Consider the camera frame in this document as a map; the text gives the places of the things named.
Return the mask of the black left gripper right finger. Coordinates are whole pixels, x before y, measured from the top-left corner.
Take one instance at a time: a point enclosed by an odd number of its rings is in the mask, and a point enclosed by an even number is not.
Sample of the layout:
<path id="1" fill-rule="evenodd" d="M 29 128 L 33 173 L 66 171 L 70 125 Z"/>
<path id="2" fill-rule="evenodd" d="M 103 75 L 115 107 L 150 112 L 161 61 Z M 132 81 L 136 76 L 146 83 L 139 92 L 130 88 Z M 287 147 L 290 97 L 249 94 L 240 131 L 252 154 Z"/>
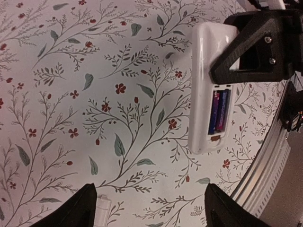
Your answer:
<path id="1" fill-rule="evenodd" d="M 267 227 L 268 224 L 248 213 L 216 184 L 205 190 L 205 216 L 208 227 Z"/>

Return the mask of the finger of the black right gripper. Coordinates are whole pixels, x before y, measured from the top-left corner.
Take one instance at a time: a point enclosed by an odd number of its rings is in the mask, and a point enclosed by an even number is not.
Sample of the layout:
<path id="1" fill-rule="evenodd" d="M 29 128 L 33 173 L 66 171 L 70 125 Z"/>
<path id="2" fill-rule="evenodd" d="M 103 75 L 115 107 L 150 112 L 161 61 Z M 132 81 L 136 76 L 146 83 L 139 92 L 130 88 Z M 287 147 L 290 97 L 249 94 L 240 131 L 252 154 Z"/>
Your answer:
<path id="1" fill-rule="evenodd" d="M 279 82 L 295 73 L 290 32 L 295 30 L 294 10 L 236 13 L 224 24 L 239 33 L 216 58 L 210 69 L 215 84 Z"/>

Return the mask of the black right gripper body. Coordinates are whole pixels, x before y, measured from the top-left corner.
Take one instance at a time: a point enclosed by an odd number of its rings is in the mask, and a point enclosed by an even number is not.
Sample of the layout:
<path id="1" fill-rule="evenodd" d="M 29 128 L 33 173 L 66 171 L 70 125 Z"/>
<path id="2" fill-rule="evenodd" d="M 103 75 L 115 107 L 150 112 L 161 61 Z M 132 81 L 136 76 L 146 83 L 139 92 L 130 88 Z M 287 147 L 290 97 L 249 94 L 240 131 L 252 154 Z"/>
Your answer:
<path id="1" fill-rule="evenodd" d="M 278 78 L 290 78 L 303 71 L 303 2 L 301 0 L 278 0 L 276 8 L 282 10 L 283 65 Z"/>

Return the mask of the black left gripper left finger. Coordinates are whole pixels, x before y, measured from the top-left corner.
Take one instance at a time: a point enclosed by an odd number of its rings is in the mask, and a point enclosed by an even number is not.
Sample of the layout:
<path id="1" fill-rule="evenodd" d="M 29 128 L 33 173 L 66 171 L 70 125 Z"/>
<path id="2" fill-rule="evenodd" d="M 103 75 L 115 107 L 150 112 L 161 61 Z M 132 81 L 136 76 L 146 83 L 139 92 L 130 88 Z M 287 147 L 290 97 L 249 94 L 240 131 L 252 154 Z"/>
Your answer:
<path id="1" fill-rule="evenodd" d="M 85 184 L 57 210 L 31 227 L 92 227 L 97 202 L 95 185 Z"/>

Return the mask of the clear battery compartment cover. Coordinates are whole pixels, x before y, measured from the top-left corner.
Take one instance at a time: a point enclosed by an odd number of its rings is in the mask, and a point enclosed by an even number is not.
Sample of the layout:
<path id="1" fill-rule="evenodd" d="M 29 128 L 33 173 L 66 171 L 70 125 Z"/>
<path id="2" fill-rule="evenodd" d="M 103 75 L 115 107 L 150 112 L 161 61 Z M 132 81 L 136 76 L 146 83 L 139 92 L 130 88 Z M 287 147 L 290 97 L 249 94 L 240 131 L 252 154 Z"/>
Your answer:
<path id="1" fill-rule="evenodd" d="M 95 211 L 95 227 L 106 227 L 107 220 L 111 209 L 112 201 L 107 195 L 102 194 L 97 197 L 96 211 Z"/>

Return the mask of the black battery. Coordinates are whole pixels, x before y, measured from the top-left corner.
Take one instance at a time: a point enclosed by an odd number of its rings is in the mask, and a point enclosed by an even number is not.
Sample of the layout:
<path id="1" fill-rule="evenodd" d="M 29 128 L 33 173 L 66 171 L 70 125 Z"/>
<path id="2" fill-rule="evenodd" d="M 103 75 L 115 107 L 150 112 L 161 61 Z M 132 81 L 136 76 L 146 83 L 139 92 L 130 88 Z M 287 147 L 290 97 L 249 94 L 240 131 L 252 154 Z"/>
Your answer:
<path id="1" fill-rule="evenodd" d="M 208 134 L 214 134 L 215 125 L 216 125 L 216 118 L 218 113 L 218 105 L 220 100 L 220 91 L 213 92 L 213 100 L 212 100 L 212 108 L 211 108 L 211 115 L 210 115 L 210 122 L 209 122 L 209 130 Z"/>
<path id="2" fill-rule="evenodd" d="M 215 131 L 223 131 L 225 128 L 226 113 L 229 105 L 230 90 L 220 91 L 218 113 L 216 117 Z"/>

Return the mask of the white AC remote control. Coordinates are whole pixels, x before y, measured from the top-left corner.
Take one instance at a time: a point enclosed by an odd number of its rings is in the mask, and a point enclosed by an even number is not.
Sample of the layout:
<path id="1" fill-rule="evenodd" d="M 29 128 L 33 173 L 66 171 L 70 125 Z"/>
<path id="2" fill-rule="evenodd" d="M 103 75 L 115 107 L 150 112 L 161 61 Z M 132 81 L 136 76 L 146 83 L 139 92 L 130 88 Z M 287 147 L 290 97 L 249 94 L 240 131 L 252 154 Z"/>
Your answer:
<path id="1" fill-rule="evenodd" d="M 236 86 L 219 85 L 211 78 L 211 67 L 228 45 L 236 38 L 238 29 L 231 25 L 204 22 L 192 35 L 192 86 L 188 147 L 195 154 L 219 151 L 228 142 L 236 98 Z M 213 92 L 229 89 L 229 105 L 223 131 L 209 135 Z"/>

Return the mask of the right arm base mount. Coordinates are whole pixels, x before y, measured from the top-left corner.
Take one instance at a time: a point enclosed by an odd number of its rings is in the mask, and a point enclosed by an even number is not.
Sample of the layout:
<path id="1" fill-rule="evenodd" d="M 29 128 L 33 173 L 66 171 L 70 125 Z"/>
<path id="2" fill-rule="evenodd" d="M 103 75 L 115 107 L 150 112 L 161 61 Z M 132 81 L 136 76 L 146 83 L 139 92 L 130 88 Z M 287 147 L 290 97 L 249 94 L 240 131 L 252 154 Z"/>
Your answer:
<path id="1" fill-rule="evenodd" d="M 297 91 L 291 81 L 286 86 L 279 119 L 287 132 L 299 131 L 303 124 L 303 91 Z"/>

